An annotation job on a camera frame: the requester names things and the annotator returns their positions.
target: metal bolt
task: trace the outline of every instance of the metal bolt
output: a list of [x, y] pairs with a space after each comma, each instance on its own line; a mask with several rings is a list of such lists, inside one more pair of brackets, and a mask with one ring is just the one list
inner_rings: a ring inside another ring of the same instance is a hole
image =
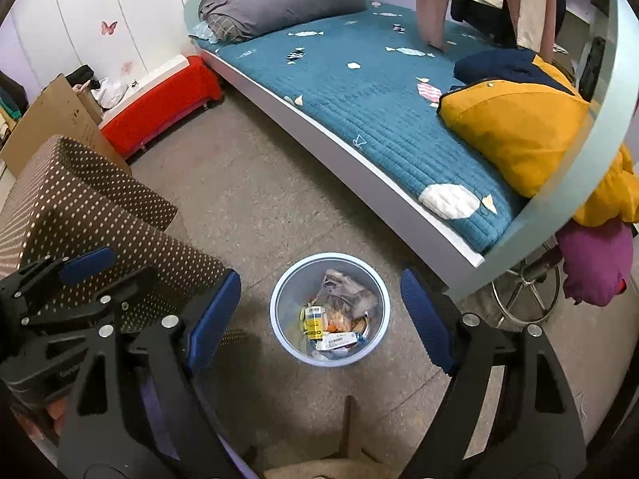
[[180, 318], [177, 315], [167, 315], [162, 319], [162, 326], [165, 328], [173, 328], [180, 322]]
[[474, 328], [479, 325], [479, 317], [475, 315], [475, 313], [467, 313], [461, 318], [461, 322], [471, 328]]
[[113, 335], [114, 331], [115, 329], [113, 329], [113, 326], [104, 325], [100, 329], [98, 329], [98, 335], [100, 335], [102, 338], [107, 338], [108, 336]]
[[539, 328], [538, 325], [528, 325], [526, 329], [532, 336], [541, 336], [541, 334], [544, 332], [541, 328]]

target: blue quilt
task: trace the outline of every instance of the blue quilt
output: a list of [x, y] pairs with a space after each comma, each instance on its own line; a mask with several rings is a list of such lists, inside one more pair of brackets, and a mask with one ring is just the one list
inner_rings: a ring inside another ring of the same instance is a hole
[[369, 2], [247, 43], [200, 46], [359, 149], [483, 253], [524, 201], [437, 115], [440, 92], [462, 85], [455, 62], [489, 48], [473, 32], [447, 23], [443, 54], [421, 40], [414, 11]]

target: gray tile floor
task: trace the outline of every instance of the gray tile floor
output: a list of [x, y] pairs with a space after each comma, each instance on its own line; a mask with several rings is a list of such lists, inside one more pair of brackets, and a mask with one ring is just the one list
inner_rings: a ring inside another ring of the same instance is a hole
[[[361, 408], [364, 443], [401, 469], [433, 419], [448, 379], [429, 361], [401, 302], [399, 276], [416, 256], [327, 169], [242, 95], [181, 123], [133, 164], [133, 175], [180, 208], [177, 238], [242, 276], [231, 321], [248, 342], [220, 350], [204, 395], [240, 450], [258, 448], [256, 469], [318, 459], [337, 449], [344, 397]], [[391, 295], [389, 331], [360, 363], [324, 370], [298, 363], [270, 328], [270, 294], [295, 261], [322, 251], [372, 265]], [[487, 290], [460, 308], [494, 316]], [[592, 437], [614, 398], [639, 331], [633, 291], [608, 308], [562, 300], [546, 324]], [[469, 453], [481, 451], [500, 383], [494, 370]]]

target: purple cloth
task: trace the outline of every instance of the purple cloth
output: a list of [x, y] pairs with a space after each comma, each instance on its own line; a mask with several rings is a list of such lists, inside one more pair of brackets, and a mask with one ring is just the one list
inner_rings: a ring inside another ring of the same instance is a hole
[[619, 218], [600, 227], [570, 220], [556, 234], [564, 256], [564, 294], [603, 307], [622, 293], [633, 265], [633, 234]]

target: gray pillow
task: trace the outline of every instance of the gray pillow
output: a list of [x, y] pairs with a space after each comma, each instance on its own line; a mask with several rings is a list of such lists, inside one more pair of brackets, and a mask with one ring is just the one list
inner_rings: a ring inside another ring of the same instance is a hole
[[239, 42], [365, 8], [365, 0], [202, 0], [200, 19], [221, 41]]

